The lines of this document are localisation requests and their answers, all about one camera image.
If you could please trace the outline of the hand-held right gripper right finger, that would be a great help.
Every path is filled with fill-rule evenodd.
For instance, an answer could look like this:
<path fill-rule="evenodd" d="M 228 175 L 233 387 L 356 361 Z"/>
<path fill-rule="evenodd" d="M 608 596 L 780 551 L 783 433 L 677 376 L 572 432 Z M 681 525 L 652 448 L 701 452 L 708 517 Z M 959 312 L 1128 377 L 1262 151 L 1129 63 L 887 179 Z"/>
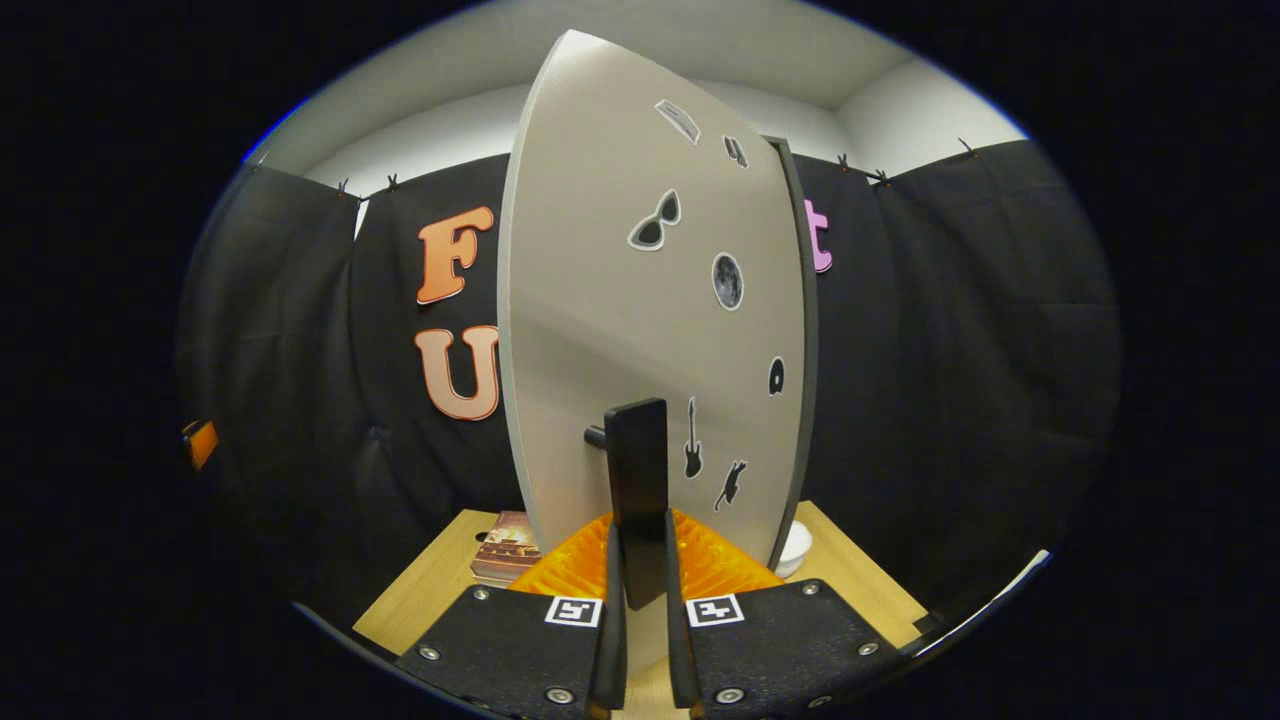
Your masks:
<path fill-rule="evenodd" d="M 669 680 L 691 719 L 818 719 L 906 667 L 829 583 L 785 583 L 676 509 L 666 543 Z"/>

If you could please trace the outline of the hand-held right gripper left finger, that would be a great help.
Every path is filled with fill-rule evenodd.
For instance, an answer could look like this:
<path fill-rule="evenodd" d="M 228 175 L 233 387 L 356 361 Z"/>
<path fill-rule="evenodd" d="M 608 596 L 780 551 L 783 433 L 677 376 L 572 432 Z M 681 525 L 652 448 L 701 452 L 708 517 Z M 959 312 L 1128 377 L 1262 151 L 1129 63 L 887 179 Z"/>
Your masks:
<path fill-rule="evenodd" d="M 461 591 L 396 666 L 499 717 L 612 717 L 628 675 L 617 534 L 607 512 L 509 587 Z"/>

